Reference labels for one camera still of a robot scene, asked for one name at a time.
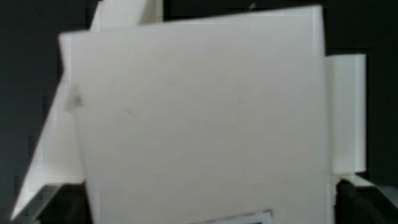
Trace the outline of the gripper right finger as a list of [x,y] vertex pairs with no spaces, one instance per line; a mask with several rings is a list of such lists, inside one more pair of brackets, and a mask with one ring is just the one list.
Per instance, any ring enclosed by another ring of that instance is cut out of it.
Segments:
[[398,187],[338,177],[334,224],[398,224]]

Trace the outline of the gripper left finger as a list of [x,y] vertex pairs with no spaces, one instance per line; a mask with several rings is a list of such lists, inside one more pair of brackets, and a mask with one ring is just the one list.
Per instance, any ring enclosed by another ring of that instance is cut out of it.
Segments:
[[9,224],[93,224],[86,184],[45,185]]

